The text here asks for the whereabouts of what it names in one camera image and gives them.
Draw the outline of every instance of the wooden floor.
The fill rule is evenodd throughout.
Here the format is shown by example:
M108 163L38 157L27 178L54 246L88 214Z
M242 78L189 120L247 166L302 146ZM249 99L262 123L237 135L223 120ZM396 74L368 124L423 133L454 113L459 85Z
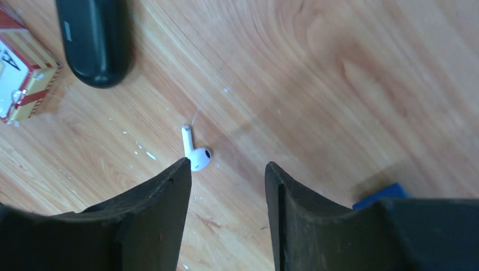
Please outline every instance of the wooden floor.
M64 61L54 0L7 2ZM92 89L66 68L37 116L1 125L1 202L80 211L182 157L192 122L214 159L193 173L178 270L273 270L271 160L346 206L391 182L479 195L478 1L130 4L123 84Z

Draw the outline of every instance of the red and yellow box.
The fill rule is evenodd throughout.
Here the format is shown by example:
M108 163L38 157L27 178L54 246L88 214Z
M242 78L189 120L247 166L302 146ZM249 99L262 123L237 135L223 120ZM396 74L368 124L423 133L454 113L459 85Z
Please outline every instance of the red and yellow box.
M62 64L20 22L0 6L0 119L33 115Z

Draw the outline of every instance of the white earbud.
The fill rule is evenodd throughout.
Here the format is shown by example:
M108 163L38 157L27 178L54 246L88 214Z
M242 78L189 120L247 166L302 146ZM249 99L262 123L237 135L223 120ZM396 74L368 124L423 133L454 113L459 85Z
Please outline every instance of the white earbud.
M191 171L200 171L205 168L211 161L211 151L206 148L193 148L193 136L191 135L191 127L181 127L183 135L183 146L185 147L185 156L191 161Z

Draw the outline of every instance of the earbud stem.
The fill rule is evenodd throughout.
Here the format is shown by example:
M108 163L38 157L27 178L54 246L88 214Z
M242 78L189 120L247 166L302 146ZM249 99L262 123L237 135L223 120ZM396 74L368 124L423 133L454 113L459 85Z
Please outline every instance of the earbud stem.
M183 136L183 147L185 148L185 156L188 156L193 149L193 136L191 134L190 126L181 127L181 134Z

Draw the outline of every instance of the white speck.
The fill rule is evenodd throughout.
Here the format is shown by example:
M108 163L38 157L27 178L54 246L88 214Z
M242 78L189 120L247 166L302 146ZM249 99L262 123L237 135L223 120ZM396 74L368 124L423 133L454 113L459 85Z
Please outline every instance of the white speck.
M65 177L67 177L69 180L72 179L72 178L70 178L70 176L68 176L63 170L59 169L59 171L60 171Z
M198 117L198 112L199 112L199 111L197 111L196 114L195 114L195 116L193 117L193 120L191 121L191 125L193 125L194 122L196 121L196 118Z
M15 90L12 94L12 103L17 103L20 100L21 95L25 93L24 91Z
M152 158L153 160L156 161L156 157L155 157L153 154L151 154L149 151L147 151L146 154L147 154L150 158Z

